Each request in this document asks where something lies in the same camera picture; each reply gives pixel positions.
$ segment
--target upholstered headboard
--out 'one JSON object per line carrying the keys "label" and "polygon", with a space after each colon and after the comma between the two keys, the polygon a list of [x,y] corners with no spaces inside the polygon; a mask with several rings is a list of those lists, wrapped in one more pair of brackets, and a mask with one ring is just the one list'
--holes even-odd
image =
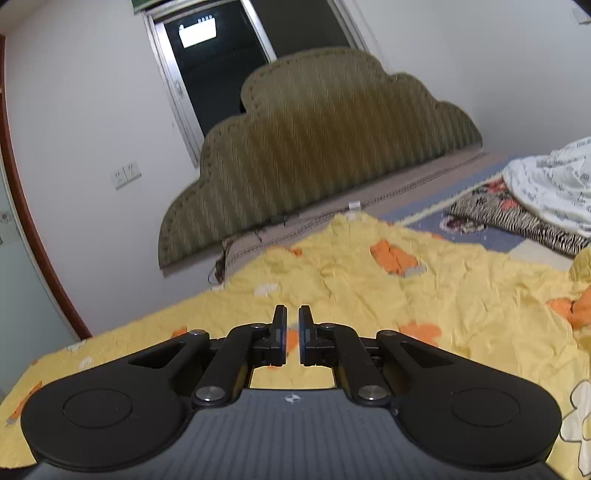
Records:
{"label": "upholstered headboard", "polygon": [[482,142],[457,106],[359,50],[322,48],[253,72],[243,115],[205,138],[201,176],[168,209],[160,267],[393,170]]}

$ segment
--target patterned pillowcase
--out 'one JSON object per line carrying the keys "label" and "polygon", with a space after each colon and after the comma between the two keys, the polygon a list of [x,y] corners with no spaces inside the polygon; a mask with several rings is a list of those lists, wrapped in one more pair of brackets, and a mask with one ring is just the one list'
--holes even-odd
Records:
{"label": "patterned pillowcase", "polygon": [[529,238],[571,257],[591,244],[591,238],[567,232],[525,210],[507,190],[503,179],[486,183],[463,195],[451,206],[449,213]]}

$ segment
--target yellow bedsheet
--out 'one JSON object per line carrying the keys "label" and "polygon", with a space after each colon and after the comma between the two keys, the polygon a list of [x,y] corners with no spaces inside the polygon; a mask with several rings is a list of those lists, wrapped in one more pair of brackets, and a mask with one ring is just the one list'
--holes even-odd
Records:
{"label": "yellow bedsheet", "polygon": [[[376,262],[370,248],[381,240],[417,259],[420,267],[414,275],[389,274]],[[591,335],[585,326],[573,334],[567,319],[547,303],[579,299],[590,284],[588,272],[587,257],[577,259],[571,275],[581,280],[573,281],[568,273],[514,261],[479,245],[456,245],[362,213],[355,218],[337,215],[326,230],[296,248],[268,249],[224,288],[39,359],[0,406],[0,465],[33,463],[21,433],[18,406],[39,382],[46,384],[146,348],[185,327],[206,329],[216,338],[236,325],[270,322],[279,303],[288,307],[291,325],[300,305],[309,304],[316,322],[344,323],[361,336],[398,329],[534,381],[554,396],[564,417],[574,403],[585,400],[577,397],[571,403],[570,396],[575,386],[586,385],[589,379]],[[252,386],[332,385],[328,369],[301,367],[293,342],[290,348],[288,364],[256,370]],[[587,429],[583,421],[581,415],[570,416],[571,437]],[[548,461],[566,478],[581,478],[580,448],[585,469],[585,442],[559,438]]]}

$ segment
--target white blanket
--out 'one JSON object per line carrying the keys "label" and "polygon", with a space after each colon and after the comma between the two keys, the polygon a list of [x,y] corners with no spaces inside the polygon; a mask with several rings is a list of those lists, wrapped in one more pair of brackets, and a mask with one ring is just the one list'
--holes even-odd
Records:
{"label": "white blanket", "polygon": [[532,213],[564,230],[591,237],[591,137],[547,156],[513,160],[503,178]]}

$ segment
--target wall socket panel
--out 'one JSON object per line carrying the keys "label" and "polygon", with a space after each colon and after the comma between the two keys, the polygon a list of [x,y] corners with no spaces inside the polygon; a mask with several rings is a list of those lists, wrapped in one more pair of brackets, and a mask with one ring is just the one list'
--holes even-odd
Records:
{"label": "wall socket panel", "polygon": [[115,190],[119,190],[130,181],[138,179],[141,176],[142,171],[139,169],[139,164],[136,161],[133,161],[115,170],[111,174],[111,183],[113,184],[113,187],[115,187]]}

